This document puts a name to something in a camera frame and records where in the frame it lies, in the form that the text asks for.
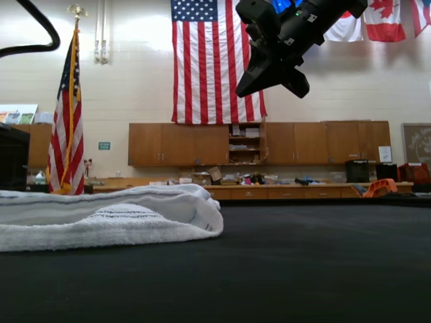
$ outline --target shelf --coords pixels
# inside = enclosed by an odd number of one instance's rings
[[[229,149],[229,151],[260,151],[260,149]]]
[[[230,136],[229,140],[257,140],[260,137]]]

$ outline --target folded towel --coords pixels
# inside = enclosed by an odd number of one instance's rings
[[[0,191],[0,251],[212,238],[223,231],[219,210],[193,184],[80,196]]]

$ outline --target wall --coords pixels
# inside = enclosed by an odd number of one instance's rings
[[[81,21],[79,37],[85,150],[86,157],[94,159],[93,175],[114,176],[118,170],[123,176],[176,174],[174,169],[127,166],[128,124],[170,121],[170,2],[111,0],[110,63],[104,66],[94,64],[97,0],[82,2],[90,12]],[[414,39],[409,1],[402,2],[406,41],[326,42],[312,48],[300,68],[308,77],[309,95],[300,100],[280,86],[266,90],[268,121],[389,120],[394,160],[402,163],[401,123],[431,122],[431,28]],[[53,112],[73,31],[73,16],[66,12],[71,3],[34,3],[58,29],[62,46],[56,52],[0,59],[0,103],[37,103],[39,111]],[[2,1],[0,47],[48,41],[43,29],[15,1]],[[98,151],[99,141],[112,141],[112,150]],[[323,175],[327,168],[275,170]]]

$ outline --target bottle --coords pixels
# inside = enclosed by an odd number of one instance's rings
[[[34,183],[35,184],[46,184],[46,177],[43,171],[40,171],[37,175],[36,178],[34,179]]]

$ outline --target black table surface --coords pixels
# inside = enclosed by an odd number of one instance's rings
[[[429,322],[429,209],[222,213],[212,240],[0,254],[1,321]]]

